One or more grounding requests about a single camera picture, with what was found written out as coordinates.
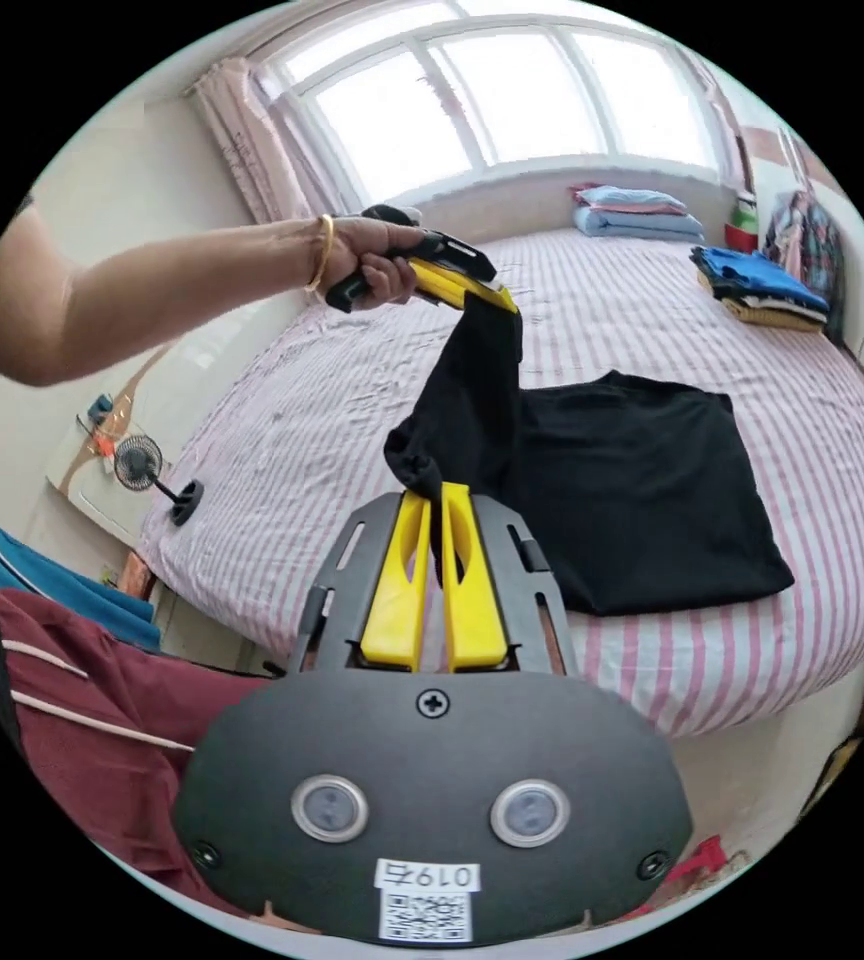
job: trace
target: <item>gold bracelet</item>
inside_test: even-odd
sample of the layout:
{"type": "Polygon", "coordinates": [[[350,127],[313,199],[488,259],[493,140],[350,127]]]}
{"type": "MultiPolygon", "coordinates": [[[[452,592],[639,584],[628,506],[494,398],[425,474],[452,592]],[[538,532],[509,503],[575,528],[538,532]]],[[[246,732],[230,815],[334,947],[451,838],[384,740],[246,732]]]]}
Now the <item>gold bracelet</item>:
{"type": "Polygon", "coordinates": [[[318,289],[325,274],[325,268],[328,266],[329,257],[332,256],[332,245],[335,243],[335,221],[327,213],[323,213],[318,219],[319,223],[325,227],[325,243],[322,246],[322,255],[319,258],[319,268],[315,271],[311,283],[305,288],[306,293],[315,293],[318,289]]]}

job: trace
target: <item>plaid bag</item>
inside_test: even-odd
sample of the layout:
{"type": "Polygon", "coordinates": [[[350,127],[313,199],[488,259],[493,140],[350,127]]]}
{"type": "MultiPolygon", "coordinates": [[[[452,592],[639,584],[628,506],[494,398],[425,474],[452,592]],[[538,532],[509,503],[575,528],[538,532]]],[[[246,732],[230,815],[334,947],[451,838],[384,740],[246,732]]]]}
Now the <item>plaid bag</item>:
{"type": "Polygon", "coordinates": [[[845,257],[825,208],[805,190],[778,197],[762,252],[829,305],[825,335],[842,345],[845,257]]]}

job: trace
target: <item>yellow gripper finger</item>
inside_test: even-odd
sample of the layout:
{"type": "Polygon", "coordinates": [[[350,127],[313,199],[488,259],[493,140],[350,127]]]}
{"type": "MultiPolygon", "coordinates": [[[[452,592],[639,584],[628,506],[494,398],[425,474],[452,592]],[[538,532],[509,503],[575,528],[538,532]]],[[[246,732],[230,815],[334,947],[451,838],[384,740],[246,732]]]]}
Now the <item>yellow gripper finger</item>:
{"type": "Polygon", "coordinates": [[[449,672],[499,666],[508,644],[492,575],[469,488],[453,483],[442,487],[442,592],[449,672]]]}
{"type": "Polygon", "coordinates": [[[465,308],[465,294],[468,291],[495,307],[508,310],[509,313],[517,312],[518,308],[505,287],[493,289],[478,280],[465,276],[463,273],[446,270],[434,263],[426,263],[424,260],[411,260],[409,262],[415,271],[418,289],[423,293],[431,294],[456,310],[465,308]]]}
{"type": "Polygon", "coordinates": [[[362,634],[360,649],[370,664],[405,667],[413,673],[419,669],[431,510],[429,501],[414,493],[406,492],[402,497],[362,634]],[[409,579],[413,556],[415,566],[409,579]]]}

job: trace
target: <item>black shirt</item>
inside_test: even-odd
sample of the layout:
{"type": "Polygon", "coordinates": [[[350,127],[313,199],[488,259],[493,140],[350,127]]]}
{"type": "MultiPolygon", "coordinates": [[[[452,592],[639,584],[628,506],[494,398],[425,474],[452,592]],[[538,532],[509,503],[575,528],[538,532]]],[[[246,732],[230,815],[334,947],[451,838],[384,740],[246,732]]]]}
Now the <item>black shirt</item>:
{"type": "Polygon", "coordinates": [[[613,371],[520,390],[521,326],[470,297],[388,437],[401,483],[468,485],[520,513],[568,609],[599,616],[757,600],[794,580],[732,402],[613,371]]]}

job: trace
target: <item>pink striped sheet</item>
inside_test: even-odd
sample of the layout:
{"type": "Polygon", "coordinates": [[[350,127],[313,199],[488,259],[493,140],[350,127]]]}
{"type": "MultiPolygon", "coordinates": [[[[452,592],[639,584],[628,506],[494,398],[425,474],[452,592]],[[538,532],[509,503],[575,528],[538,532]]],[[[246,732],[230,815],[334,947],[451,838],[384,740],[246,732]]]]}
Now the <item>pink striped sheet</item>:
{"type": "MultiPolygon", "coordinates": [[[[488,248],[524,319],[524,387],[610,369],[729,393],[776,540],[796,576],[720,609],[570,614],[585,676],[663,732],[774,714],[864,660],[864,379],[824,338],[751,327],[702,290],[689,245],[555,231],[488,248]]],[[[206,496],[187,526],[152,511],[139,552],[221,623],[280,656],[348,514],[397,489],[382,458],[458,315],[417,301],[315,307],[249,367],[175,467],[206,496]]],[[[444,662],[441,597],[423,669],[444,662]]]]}

